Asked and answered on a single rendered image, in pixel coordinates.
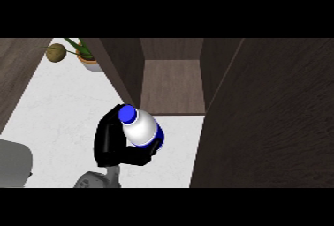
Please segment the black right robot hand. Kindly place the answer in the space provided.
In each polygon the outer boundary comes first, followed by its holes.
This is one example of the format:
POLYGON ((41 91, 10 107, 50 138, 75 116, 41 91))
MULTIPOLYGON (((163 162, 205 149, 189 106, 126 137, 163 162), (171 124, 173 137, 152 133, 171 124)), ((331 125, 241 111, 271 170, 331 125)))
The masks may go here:
POLYGON ((157 154, 160 140, 146 148, 136 147, 124 134, 117 113, 130 104, 118 104, 104 115, 95 133, 95 160, 99 167, 114 167, 120 163, 143 166, 157 154))

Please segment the white bottle with blue cap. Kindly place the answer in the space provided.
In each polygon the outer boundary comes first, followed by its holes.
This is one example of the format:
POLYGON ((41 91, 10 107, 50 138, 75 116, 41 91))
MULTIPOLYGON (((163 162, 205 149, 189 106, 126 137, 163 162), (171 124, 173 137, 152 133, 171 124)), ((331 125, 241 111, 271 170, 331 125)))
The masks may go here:
POLYGON ((158 147, 161 147, 164 133, 152 115, 132 105, 126 105, 120 108, 117 116, 130 143, 139 148, 146 148, 158 139, 158 147))

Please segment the brown wooden cabinet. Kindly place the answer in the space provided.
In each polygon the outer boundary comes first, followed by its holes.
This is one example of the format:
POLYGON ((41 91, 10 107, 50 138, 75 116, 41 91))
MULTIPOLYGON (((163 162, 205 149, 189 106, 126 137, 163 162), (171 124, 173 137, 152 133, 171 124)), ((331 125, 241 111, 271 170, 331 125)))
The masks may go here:
POLYGON ((124 103, 157 116, 203 116, 241 38, 86 38, 124 103))

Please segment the dark brown cabinet door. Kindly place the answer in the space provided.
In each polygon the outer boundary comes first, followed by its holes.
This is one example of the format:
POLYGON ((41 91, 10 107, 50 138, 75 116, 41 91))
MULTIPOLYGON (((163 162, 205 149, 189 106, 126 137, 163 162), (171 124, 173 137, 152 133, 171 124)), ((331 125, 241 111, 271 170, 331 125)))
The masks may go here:
POLYGON ((201 131, 194 188, 334 188, 334 38, 242 40, 201 131))

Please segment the green potted plant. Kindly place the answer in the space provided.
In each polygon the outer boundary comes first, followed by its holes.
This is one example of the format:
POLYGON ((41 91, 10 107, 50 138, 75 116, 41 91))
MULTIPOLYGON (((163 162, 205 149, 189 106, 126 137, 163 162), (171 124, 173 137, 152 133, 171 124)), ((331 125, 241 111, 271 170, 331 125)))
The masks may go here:
POLYGON ((99 66, 99 63, 95 59, 93 53, 90 49, 87 48, 87 45, 84 43, 83 39, 78 39, 78 43, 74 42, 71 38, 65 38, 65 41, 70 43, 70 45, 74 47, 75 51, 72 52, 83 63, 83 67, 90 72, 101 72, 102 68, 99 66))

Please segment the brown wooden panel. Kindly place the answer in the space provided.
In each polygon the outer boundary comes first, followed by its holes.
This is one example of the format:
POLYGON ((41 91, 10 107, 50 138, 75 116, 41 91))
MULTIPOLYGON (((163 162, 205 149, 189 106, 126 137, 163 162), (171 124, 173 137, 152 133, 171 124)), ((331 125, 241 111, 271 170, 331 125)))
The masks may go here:
POLYGON ((52 38, 0 38, 0 133, 44 56, 52 38))

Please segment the brown round potato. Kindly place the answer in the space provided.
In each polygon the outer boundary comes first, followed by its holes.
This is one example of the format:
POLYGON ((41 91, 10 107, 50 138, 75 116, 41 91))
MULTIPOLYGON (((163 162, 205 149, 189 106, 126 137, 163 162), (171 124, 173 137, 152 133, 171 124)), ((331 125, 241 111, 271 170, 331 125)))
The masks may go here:
POLYGON ((67 49, 59 43, 53 43, 47 47, 46 57, 53 62, 58 63, 67 56, 67 49))

